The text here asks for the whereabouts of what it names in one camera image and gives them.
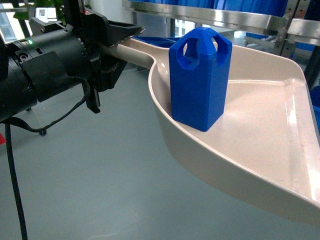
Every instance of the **metal shelf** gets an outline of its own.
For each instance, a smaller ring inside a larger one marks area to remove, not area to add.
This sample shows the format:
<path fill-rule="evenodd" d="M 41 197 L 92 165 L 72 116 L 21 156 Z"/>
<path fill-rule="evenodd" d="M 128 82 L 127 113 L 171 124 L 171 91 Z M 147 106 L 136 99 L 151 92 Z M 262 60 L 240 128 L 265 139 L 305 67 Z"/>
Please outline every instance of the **metal shelf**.
<path fill-rule="evenodd" d="M 277 35 L 288 22 L 288 18 L 273 15 L 141 1 L 122 0 L 122 6 L 132 12 L 263 35 Z M 294 18 L 287 33 L 290 41 L 320 46 L 320 22 L 318 21 Z"/>
<path fill-rule="evenodd" d="M 320 46 L 320 21 L 294 18 L 288 34 L 289 41 Z"/>
<path fill-rule="evenodd" d="M 273 15 L 141 1 L 122 0 L 122 6 L 132 12 L 264 35 L 276 35 L 279 28 L 287 22 L 286 19 Z"/>

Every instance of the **blue plastic block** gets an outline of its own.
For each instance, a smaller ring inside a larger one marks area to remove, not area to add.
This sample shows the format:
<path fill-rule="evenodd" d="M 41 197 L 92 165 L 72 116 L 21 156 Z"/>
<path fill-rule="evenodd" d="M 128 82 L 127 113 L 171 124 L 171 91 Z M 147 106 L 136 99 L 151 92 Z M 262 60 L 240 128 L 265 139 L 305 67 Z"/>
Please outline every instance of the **blue plastic block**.
<path fill-rule="evenodd" d="M 215 0 L 214 9 L 282 17 L 288 0 Z"/>
<path fill-rule="evenodd" d="M 170 47 L 174 120 L 203 132 L 218 120 L 225 108 L 231 53 L 232 43 L 206 27 L 188 32 Z"/>
<path fill-rule="evenodd" d="M 214 0 L 179 0 L 179 5 L 209 9 L 214 7 Z"/>

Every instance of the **black wire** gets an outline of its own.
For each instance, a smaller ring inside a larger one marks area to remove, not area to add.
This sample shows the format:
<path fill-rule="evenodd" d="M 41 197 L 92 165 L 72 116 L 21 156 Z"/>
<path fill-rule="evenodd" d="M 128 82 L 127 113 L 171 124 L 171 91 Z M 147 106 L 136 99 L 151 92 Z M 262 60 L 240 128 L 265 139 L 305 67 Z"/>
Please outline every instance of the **black wire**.
<path fill-rule="evenodd" d="M 57 124 L 61 120 L 65 119 L 68 115 L 70 115 L 74 110 L 76 110 L 80 105 L 82 105 L 90 96 L 90 85 L 87 82 L 86 79 L 82 77 L 71 77 L 75 80 L 79 80 L 79 82 L 82 83 L 83 88 L 85 89 L 84 97 L 79 101 L 74 107 L 68 111 L 65 115 L 60 117 L 59 119 L 53 121 L 49 125 L 34 129 L 30 127 L 25 121 L 23 121 L 20 118 L 17 117 L 9 117 L 3 123 L 5 123 L 5 138 L 6 138 L 6 151 L 7 151 L 7 157 L 8 157 L 8 163 L 9 163 L 9 169 L 10 169 L 10 175 L 11 175 L 11 182 L 14 192 L 14 198 L 15 198 L 15 204 L 16 209 L 18 212 L 19 222 L 20 222 L 20 229 L 21 229 L 21 236 L 22 240 L 28 240 L 28 234 L 27 234 L 27 226 L 26 226 L 26 219 L 24 214 L 24 208 L 22 206 L 20 191 L 19 191 L 19 185 L 18 185 L 18 179 L 16 174 L 16 168 L 15 168 L 15 160 L 14 160 L 14 153 L 12 149 L 12 139 L 11 139 L 11 126 L 14 125 L 23 129 L 26 129 L 33 133 L 39 133 L 42 131 L 47 130 L 48 128 L 52 127 L 53 125 Z"/>
<path fill-rule="evenodd" d="M 22 240 L 28 240 L 25 214 L 24 214 L 24 209 L 22 207 L 21 196 L 20 196 L 17 174 L 16 174 L 16 168 L 15 168 L 14 153 L 12 150 L 10 124 L 5 124 L 5 138 L 6 138 L 6 152 L 7 152 L 7 156 L 8 156 L 8 163 L 9 163 L 9 168 L 10 168 L 11 182 L 12 182 L 12 187 L 13 187 L 13 192 L 14 192 L 16 209 L 17 209 L 18 216 L 19 216 L 21 236 L 22 236 Z"/>
<path fill-rule="evenodd" d="M 74 110 L 76 110 L 78 107 L 80 107 L 83 103 L 86 102 L 86 100 L 90 96 L 90 91 L 91 91 L 90 85 L 89 85 L 89 83 L 87 82 L 86 79 L 84 79 L 82 77 L 77 77 L 77 76 L 71 76 L 70 78 L 73 78 L 73 79 L 78 80 L 79 82 L 81 82 L 82 86 L 85 89 L 85 93 L 84 93 L 84 97 L 81 99 L 81 101 L 79 101 L 76 105 L 74 105 L 74 107 L 70 111 L 68 111 L 65 115 L 63 115 L 59 119 L 51 122 L 49 125 L 46 125 L 46 126 L 41 127 L 41 128 L 32 128 L 25 121 L 23 121 L 22 119 L 20 119 L 18 117 L 9 117 L 8 119 L 4 120 L 3 123 L 11 124 L 13 126 L 16 126 L 16 127 L 19 127 L 19 128 L 23 128 L 23 129 L 25 129 L 25 130 L 27 130 L 29 132 L 32 132 L 32 133 L 39 133 L 39 132 L 43 132 L 43 131 L 47 130 L 48 128 L 52 127 L 53 125 L 59 123 L 61 120 L 65 119 Z"/>

